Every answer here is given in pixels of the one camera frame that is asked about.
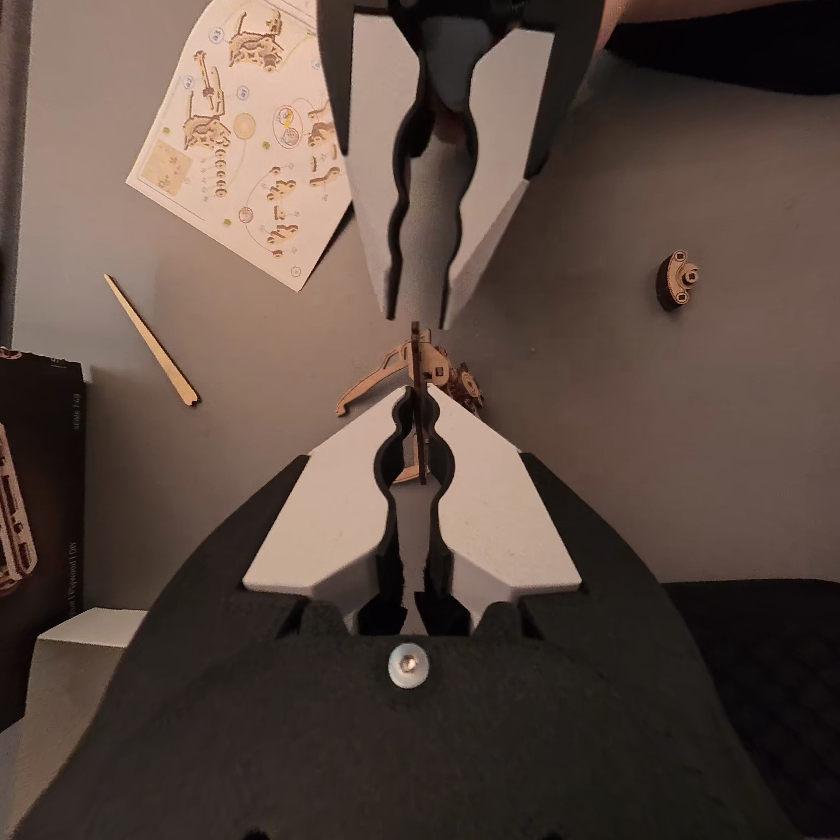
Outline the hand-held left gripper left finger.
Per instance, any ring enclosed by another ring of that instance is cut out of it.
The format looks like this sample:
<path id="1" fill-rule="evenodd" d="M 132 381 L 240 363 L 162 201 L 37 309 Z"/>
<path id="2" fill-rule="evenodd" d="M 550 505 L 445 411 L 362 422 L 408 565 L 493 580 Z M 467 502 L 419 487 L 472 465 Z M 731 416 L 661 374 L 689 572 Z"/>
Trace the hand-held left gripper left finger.
<path id="1" fill-rule="evenodd" d="M 413 397 L 408 386 L 394 390 L 309 453 L 245 573 L 246 590 L 330 602 L 361 634 L 400 633 L 407 610 L 391 486 Z"/>

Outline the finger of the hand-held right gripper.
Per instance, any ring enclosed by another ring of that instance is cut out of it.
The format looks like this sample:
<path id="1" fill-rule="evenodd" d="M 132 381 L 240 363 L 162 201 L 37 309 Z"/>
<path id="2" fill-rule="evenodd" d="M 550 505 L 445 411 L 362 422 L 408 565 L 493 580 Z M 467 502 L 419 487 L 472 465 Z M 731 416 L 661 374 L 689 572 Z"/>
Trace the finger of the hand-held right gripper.
<path id="1" fill-rule="evenodd" d="M 344 159 L 371 284 L 388 320 L 396 316 L 403 274 L 410 159 L 425 132 L 427 62 L 419 7 L 420 2 L 356 3 L 350 21 Z"/>
<path id="2" fill-rule="evenodd" d="M 532 135 L 554 36 L 515 28 L 477 60 L 465 115 L 476 162 L 458 205 L 460 238 L 448 267 L 440 326 L 451 329 L 473 297 L 528 186 Z"/>

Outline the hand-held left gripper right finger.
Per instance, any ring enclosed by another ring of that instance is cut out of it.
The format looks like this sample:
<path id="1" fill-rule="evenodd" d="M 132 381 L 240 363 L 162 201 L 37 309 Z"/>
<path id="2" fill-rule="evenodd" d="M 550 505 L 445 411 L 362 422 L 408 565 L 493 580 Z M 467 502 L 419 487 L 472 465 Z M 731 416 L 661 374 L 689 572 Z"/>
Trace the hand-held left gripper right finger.
<path id="1" fill-rule="evenodd" d="M 430 636 L 465 636 L 496 603 L 582 585 L 520 449 L 429 386 L 423 399 L 432 474 L 423 573 Z"/>

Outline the wooden model assembly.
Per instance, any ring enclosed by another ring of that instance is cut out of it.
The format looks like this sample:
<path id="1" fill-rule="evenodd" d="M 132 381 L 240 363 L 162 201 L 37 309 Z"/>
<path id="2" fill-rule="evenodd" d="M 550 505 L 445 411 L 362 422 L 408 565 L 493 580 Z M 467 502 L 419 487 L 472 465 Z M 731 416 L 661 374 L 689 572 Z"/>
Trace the wooden model assembly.
<path id="1" fill-rule="evenodd" d="M 448 486 L 456 456 L 469 455 L 470 431 L 487 432 L 477 414 L 482 392 L 466 364 L 455 365 L 447 351 L 432 342 L 431 332 L 413 325 L 411 339 L 393 348 L 381 365 L 352 386 L 335 407 L 344 416 L 350 404 L 395 373 L 409 381 L 375 404 L 318 450 L 335 456 L 336 469 L 347 473 L 371 457 L 364 478 L 353 483 L 374 498 L 387 497 L 395 482 L 434 475 Z"/>

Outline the black model kit box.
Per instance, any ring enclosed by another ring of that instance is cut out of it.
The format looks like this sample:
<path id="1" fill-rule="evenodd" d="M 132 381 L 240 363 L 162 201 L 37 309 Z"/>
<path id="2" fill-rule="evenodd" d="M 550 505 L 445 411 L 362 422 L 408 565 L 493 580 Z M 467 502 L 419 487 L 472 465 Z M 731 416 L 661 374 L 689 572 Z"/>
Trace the black model kit box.
<path id="1" fill-rule="evenodd" d="M 87 408 L 79 363 L 2 348 L 3 644 L 81 610 Z"/>

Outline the assembly instruction booklet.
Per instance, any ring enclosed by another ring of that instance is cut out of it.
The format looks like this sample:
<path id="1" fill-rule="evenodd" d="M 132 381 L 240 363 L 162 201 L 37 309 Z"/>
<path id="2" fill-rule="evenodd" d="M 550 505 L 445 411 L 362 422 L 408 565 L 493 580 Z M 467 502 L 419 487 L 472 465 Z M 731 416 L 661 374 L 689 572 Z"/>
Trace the assembly instruction booklet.
<path id="1" fill-rule="evenodd" d="M 286 287 L 351 204 L 314 1 L 211 2 L 127 183 Z"/>

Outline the half-round wooden part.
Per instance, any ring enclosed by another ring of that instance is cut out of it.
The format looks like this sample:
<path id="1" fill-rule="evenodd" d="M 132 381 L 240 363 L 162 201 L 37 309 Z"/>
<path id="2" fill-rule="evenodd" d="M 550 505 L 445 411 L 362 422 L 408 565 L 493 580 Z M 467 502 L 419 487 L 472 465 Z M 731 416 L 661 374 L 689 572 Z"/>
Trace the half-round wooden part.
<path id="1" fill-rule="evenodd" d="M 659 306 L 674 312 L 687 304 L 700 278 L 699 267 L 688 259 L 684 249 L 678 249 L 660 264 L 655 283 Z"/>

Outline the thin wooden stick tool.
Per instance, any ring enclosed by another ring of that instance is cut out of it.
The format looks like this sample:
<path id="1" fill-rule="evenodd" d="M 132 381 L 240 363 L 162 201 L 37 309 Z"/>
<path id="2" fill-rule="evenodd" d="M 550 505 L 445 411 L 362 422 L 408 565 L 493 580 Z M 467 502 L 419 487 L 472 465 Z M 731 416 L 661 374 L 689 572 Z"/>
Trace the thin wooden stick tool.
<path id="1" fill-rule="evenodd" d="M 125 294 L 119 283 L 108 273 L 103 274 L 103 279 L 181 401 L 189 407 L 200 405 L 202 397 L 184 375 L 178 364 L 169 355 L 164 345 L 158 340 L 147 321 L 145 321 L 139 310 L 133 305 L 133 302 Z"/>

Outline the black padded cloth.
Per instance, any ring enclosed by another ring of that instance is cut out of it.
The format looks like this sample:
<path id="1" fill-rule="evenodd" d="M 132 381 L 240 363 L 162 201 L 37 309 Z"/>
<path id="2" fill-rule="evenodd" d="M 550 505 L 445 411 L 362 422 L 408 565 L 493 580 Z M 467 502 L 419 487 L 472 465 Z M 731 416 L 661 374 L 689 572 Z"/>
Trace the black padded cloth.
<path id="1" fill-rule="evenodd" d="M 839 583 L 666 583 L 744 748 L 805 837 L 839 837 Z"/>

